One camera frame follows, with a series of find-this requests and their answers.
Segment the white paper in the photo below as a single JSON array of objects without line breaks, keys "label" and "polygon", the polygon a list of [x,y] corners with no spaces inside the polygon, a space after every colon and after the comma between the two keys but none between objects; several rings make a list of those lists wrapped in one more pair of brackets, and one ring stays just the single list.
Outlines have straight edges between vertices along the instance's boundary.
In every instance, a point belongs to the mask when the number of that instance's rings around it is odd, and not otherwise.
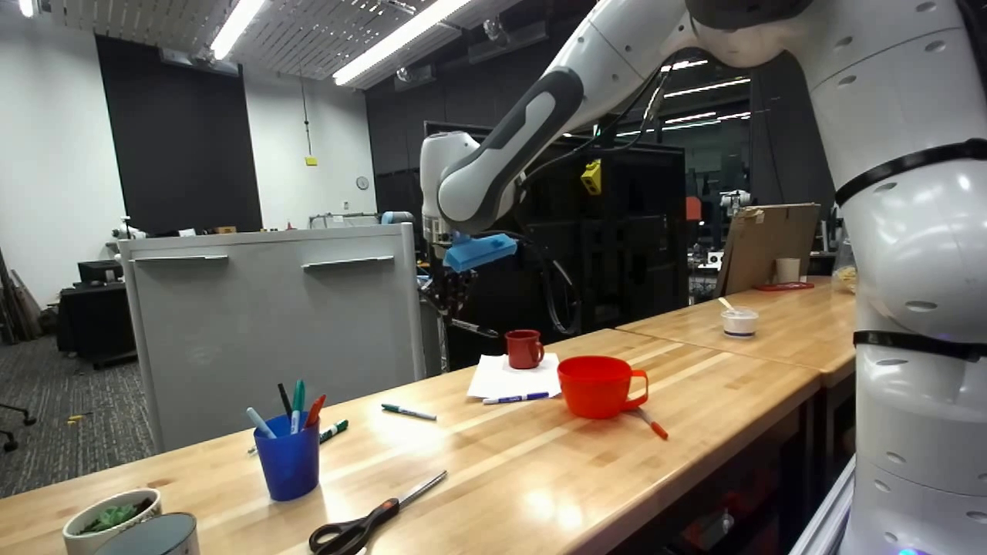
[{"label": "white paper", "polygon": [[563,392],[558,353],[551,350],[545,350],[543,363],[534,371],[508,365],[507,353],[482,353],[467,394],[496,400],[496,396],[541,394],[541,392],[545,392],[550,396]]}]

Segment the blue cup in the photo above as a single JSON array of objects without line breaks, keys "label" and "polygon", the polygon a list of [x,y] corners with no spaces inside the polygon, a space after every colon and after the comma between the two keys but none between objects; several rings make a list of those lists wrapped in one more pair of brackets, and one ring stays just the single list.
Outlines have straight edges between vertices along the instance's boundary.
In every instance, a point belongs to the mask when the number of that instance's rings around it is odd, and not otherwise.
[{"label": "blue cup", "polygon": [[267,420],[279,437],[253,428],[273,500],[300,500],[317,487],[317,421],[290,435],[290,416]]}]

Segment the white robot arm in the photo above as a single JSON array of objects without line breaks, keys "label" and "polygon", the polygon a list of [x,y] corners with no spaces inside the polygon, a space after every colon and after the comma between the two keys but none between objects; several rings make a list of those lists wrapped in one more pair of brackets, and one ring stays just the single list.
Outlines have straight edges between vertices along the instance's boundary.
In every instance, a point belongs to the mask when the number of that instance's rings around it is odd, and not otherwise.
[{"label": "white robot arm", "polygon": [[843,552],[987,546],[987,98],[975,0],[597,0],[476,143],[423,143],[423,226],[488,230],[524,167],[671,52],[805,71],[862,273],[859,472]]}]

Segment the black scissors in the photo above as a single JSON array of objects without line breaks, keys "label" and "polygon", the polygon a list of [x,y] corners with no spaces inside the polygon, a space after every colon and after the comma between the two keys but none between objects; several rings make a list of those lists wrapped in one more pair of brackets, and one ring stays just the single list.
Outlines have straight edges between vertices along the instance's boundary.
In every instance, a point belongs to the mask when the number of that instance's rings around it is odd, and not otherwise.
[{"label": "black scissors", "polygon": [[412,500],[426,495],[429,490],[434,490],[444,478],[448,478],[448,472],[438,472],[429,480],[423,480],[412,490],[406,490],[402,500],[378,503],[365,517],[333,520],[333,524],[317,528],[310,535],[310,548],[314,555],[358,555],[385,520],[392,520],[406,503],[412,503]]}]

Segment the red mug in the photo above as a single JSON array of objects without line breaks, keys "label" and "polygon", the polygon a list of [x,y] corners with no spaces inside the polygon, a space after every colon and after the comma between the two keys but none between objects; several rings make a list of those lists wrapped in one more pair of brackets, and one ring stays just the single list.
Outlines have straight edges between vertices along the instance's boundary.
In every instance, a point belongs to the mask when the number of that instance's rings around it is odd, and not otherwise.
[{"label": "red mug", "polygon": [[[644,392],[629,396],[629,382],[644,378]],[[649,400],[649,373],[619,357],[581,353],[558,363],[565,404],[583,420],[615,420]]]},{"label": "red mug", "polygon": [[541,330],[508,330],[507,335],[507,361],[516,371],[534,371],[537,363],[543,363],[543,334]]}]

